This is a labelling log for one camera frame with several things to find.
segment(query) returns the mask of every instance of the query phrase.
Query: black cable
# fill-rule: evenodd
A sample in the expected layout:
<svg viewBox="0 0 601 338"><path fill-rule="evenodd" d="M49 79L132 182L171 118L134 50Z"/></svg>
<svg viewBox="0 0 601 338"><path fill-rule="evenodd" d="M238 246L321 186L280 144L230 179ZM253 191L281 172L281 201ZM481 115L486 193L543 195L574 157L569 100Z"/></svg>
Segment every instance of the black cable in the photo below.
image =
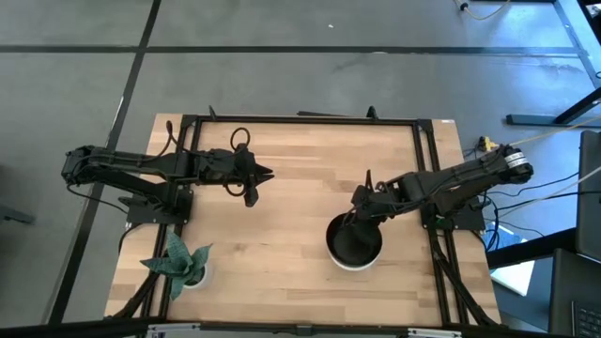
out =
<svg viewBox="0 0 601 338"><path fill-rule="evenodd" d="M517 192L516 194L511 194L511 193L507 193L507 192L489 192L489 193L500 193L500 194L504 194L504 195L509 196L509 197L518 197L522 192L524 192L526 190L543 188L543 187L549 186L551 184L564 182L565 180L568 180L568 179L570 179L570 178L572 178L572 177L574 177L576 175L578 175L578 173L574 173L574 174L570 175L569 177L565 177L565 178L561 178L561 179L558 179L558 180L554 180L552 182L548 182L548 183L541 184L541 185L538 185L538 186L523 188L519 192Z"/></svg>
<svg viewBox="0 0 601 338"><path fill-rule="evenodd" d="M484 247L486 247L485 241L482 239L482 237L480 236L480 234L478 234L475 230L471 230L472 234L477 237L478 239L480 239L480 241L482 242L482 245Z"/></svg>
<svg viewBox="0 0 601 338"><path fill-rule="evenodd" d="M125 210L124 210L124 209L122 209L121 207L119 207L119 206L116 206L116 205L114 205L114 204L112 204L112 203L105 202L105 201L102 201L102 200L101 200L101 199L99 199L99 198L90 197L90 196L88 196L88 195L84 195L84 194L82 194L82 193L74 192L74 191L71 189L71 186L72 186L72 184L69 184L69 185L67 186L67 190L68 190L70 193L76 194L76 195L78 195L78 196L81 196L81 197L83 197L83 198L87 198L87 199L89 199L89 200L92 200L92 201L96 201L96 202L102 203L102 204L104 204L104 205L107 205L107 206L110 206L110 207L114 207L114 208L118 209L119 211L123 212L124 214L126 214L126 215L128 214L128 212L127 212L127 211L125 211Z"/></svg>
<svg viewBox="0 0 601 338"><path fill-rule="evenodd" d="M513 224L513 223L509 223L509 222L506 222L506 221L499 221L499 223L501 223L501 224L507 224L507 225L509 225L509 226L513 226L513 227L514 227L514 228L516 228L516 229L520 229L520 230L524 230L524 231L532 231L532 232L534 232L534 233L538 234L540 237L544 237L544 236L545 236L545 235L543 235L543 233L541 233L540 231L538 231L538 230L536 230L536 229L531 229L531 228L526 228L526 227L517 226L517 225L515 225L515 224Z"/></svg>
<svg viewBox="0 0 601 338"><path fill-rule="evenodd" d="M223 181L225 182L225 183L223 184L223 187L225 188L225 191L226 191L227 193L229 193L230 195L232 195L232 196L234 196L234 197L240 197L240 196L242 196L243 194L245 194L245 193L246 193L246 187L244 187L244 186L242 186L242 191L241 191L241 192L232 192L232 191L229 189L229 184L227 184L227 178L224 178L224 179L223 179Z"/></svg>
<svg viewBox="0 0 601 338"><path fill-rule="evenodd" d="M463 150L461 150L461 152L463 153L463 157L467 158L469 155L471 155L474 152L476 152L476 148L474 148L474 149L463 149Z"/></svg>
<svg viewBox="0 0 601 338"><path fill-rule="evenodd" d="M246 132L246 142L244 142L244 147L248 147L248 145L251 143L251 133L244 127L238 127L234 130L234 132L232 132L232 136L229 137L229 145L232 147L232 149L236 150L236 147L234 146L234 136L236 136L236 134L238 133L238 131L244 131Z"/></svg>
<svg viewBox="0 0 601 338"><path fill-rule="evenodd" d="M601 193L601 191L589 191L589 192L569 192L569 193L562 193L562 194L558 194L558 195L554 195L554 196L549 196L547 198L542 199L542 201L546 201L549 199L553 199L553 198L560 198L560 197L565 197L565 196L571 196L571 195L582 195L582 194L589 194L589 193ZM533 202L538 200L538 198L534 198L532 200L528 200L528 201L524 201L524 202L520 202L518 204L514 204L512 206L508 206L508 207L500 207L499 210L505 210L508 208L512 208L512 207L519 207L519 206L523 206L527 203Z"/></svg>
<svg viewBox="0 0 601 338"><path fill-rule="evenodd" d="M117 249L118 254L121 254L121 246L123 245L123 240L125 239L125 237L129 234L129 232L131 232L131 230L137 228L140 225L142 225L142 224L141 223L132 224L129 229L127 229L123 232L123 234L121 235L121 238L119 239L119 246Z"/></svg>
<svg viewBox="0 0 601 338"><path fill-rule="evenodd" d="M171 123L171 121L167 121L167 123L165 124L165 127L167 128L167 133L169 133L169 135L172 135L173 134L173 124ZM149 157L147 159L142 159L140 161L148 162L148 161L157 160L159 157L162 156L162 154L165 153L165 151L167 151L167 148L169 147L170 143L171 143L171 138L167 138L167 142L165 143L165 146L162 148L160 153L158 153L157 155L155 155L153 157Z"/></svg>
<svg viewBox="0 0 601 338"><path fill-rule="evenodd" d="M499 207L497 207L497 204L495 203L495 201L492 200L492 198L490 198L490 196L486 196L485 199L487 199L488 201L490 201L490 204L492 204L493 208L494 208L494 213L495 213L495 228L494 231L495 233L492 235L492 238L490 239L490 242L488 242L488 245L486 245L486 251L488 252L490 249L492 249L492 246L495 245L495 241L497 242L497 248L499 247L499 242L500 240L500 236L499 236Z"/></svg>

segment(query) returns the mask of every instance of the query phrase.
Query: black bowl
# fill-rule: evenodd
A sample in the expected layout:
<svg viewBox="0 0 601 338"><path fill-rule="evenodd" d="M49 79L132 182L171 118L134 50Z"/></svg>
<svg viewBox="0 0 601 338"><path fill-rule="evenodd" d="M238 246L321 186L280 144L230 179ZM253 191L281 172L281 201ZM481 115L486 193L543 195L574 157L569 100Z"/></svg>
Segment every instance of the black bowl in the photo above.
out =
<svg viewBox="0 0 601 338"><path fill-rule="evenodd" d="M377 226L372 231L370 240L361 238L351 225L343 226L346 214L340 214L331 220L326 231L326 243L332 258L341 265L358 269L374 262L382 250L382 234Z"/></svg>

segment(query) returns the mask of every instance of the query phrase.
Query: metal table leg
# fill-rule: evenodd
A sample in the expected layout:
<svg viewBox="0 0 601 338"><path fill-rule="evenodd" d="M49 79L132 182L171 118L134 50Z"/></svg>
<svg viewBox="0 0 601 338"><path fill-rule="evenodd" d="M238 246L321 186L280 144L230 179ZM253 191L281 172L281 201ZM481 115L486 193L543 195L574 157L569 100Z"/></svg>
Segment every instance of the metal table leg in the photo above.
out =
<svg viewBox="0 0 601 338"><path fill-rule="evenodd" d="M601 103L601 87L595 89L586 98L580 100L557 117L510 114L506 117L507 124L513 126L569 127L585 121L586 118L579 117L599 103ZM601 122L588 123L582 126L582 128L601 128Z"/></svg>
<svg viewBox="0 0 601 338"><path fill-rule="evenodd" d="M21 223L32 223L34 217L17 211L11 207L0 205L0 221L14 220Z"/></svg>
<svg viewBox="0 0 601 338"><path fill-rule="evenodd" d="M486 260L490 269L498 269L553 255L555 249L576 252L575 227L486 253Z"/></svg>

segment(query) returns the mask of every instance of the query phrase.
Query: computer monitor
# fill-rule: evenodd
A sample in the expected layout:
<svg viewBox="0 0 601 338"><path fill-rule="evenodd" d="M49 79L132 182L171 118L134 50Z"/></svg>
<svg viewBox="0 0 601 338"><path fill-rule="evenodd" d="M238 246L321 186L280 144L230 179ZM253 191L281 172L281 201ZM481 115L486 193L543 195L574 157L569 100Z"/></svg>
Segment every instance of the computer monitor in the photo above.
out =
<svg viewBox="0 0 601 338"><path fill-rule="evenodd" d="M583 131L580 135L579 177L585 177L599 166L601 166L601 133ZM601 173L587 178L578 185L578 192L590 191L601 192ZM601 194L589 193L578 196L576 250L579 254L601 261Z"/></svg>

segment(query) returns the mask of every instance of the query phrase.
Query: potted plant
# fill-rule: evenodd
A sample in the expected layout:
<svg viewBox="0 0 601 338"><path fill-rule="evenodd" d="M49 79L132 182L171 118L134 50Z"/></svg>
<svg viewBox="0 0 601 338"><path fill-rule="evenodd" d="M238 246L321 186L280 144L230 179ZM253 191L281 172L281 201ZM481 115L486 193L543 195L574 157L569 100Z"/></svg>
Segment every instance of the potted plant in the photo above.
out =
<svg viewBox="0 0 601 338"><path fill-rule="evenodd" d="M171 278L171 300L175 300L185 288L204 287L208 284L210 268L207 265L208 250L212 244L188 252L186 244L178 235L167 233L167 257L140 261L152 271Z"/></svg>

